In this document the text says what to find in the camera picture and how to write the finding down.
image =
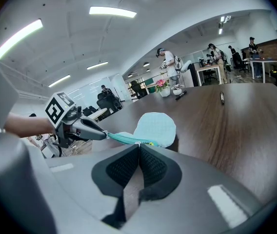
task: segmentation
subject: linear light fixture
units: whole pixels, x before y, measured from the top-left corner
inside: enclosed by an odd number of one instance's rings
[[[95,82],[98,82],[98,81],[100,81],[100,80],[93,81],[93,82],[90,83],[89,85],[91,85],[91,84],[93,84],[93,83],[95,83]]]
[[[110,7],[91,7],[90,8],[90,15],[94,14],[102,14],[102,15],[114,15],[114,16],[123,16],[133,18],[136,15],[136,12],[132,12],[129,10],[122,10],[117,8],[110,8]]]
[[[27,35],[31,34],[32,32],[36,31],[37,29],[42,28],[41,19],[38,19],[31,24],[27,25],[26,27],[19,30],[15,33],[9,40],[7,40],[1,47],[0,47],[0,59],[5,55],[7,51],[9,51],[16,43],[20,40],[24,39]]]
[[[105,65],[105,64],[107,64],[107,63],[108,63],[107,61],[106,61],[106,62],[102,62],[102,63],[96,64],[96,65],[93,65],[93,66],[91,66],[91,67],[88,67],[87,69],[96,68],[96,67]]]
[[[79,94],[79,95],[75,96],[74,98],[76,98],[76,97],[78,97],[78,96],[80,96],[80,95],[82,95],[82,94]]]
[[[91,88],[90,90],[92,90],[92,89],[95,89],[95,88],[98,88],[99,86],[96,86],[96,87],[94,87],[94,88]]]
[[[57,83],[59,83],[59,82],[65,80],[65,79],[67,79],[67,78],[69,78],[69,77],[70,77],[70,75],[67,75],[67,76],[63,77],[62,79],[59,79],[59,80],[55,81],[54,83],[52,83],[51,85],[49,85],[49,88],[50,88],[50,87],[53,87],[55,84],[57,84]]]
[[[79,90],[79,88],[78,89],[76,89],[75,91],[78,91]],[[75,91],[72,91],[72,92],[70,92],[69,94],[72,94],[73,92],[75,92]]]

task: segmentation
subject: round table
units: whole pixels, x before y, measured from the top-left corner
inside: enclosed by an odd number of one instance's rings
[[[107,108],[103,108],[103,109],[100,109],[100,110],[96,111],[95,113],[92,113],[88,117],[91,118],[91,119],[96,119],[99,116],[101,116],[103,113],[105,113],[106,111],[107,111]]]

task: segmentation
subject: potted plant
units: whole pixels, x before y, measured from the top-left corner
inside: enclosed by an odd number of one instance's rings
[[[173,85],[171,88],[173,90],[173,94],[175,94],[176,96],[182,94],[182,87],[184,86],[181,84]]]
[[[162,97],[170,95],[170,85],[166,80],[160,79],[156,84],[156,92],[159,92]]]

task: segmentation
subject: light blue pouch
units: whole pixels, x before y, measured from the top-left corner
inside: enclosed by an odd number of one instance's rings
[[[123,144],[150,144],[160,147],[172,145],[176,137],[176,125],[164,113],[146,113],[138,121],[133,134],[108,133],[108,136]]]

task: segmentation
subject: white vase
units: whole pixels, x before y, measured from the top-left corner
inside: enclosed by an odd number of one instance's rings
[[[167,97],[170,95],[170,87],[164,88],[162,91],[159,91],[162,97]]]
[[[182,89],[177,89],[177,90],[173,90],[173,94],[176,96],[179,96],[180,94],[182,94]]]

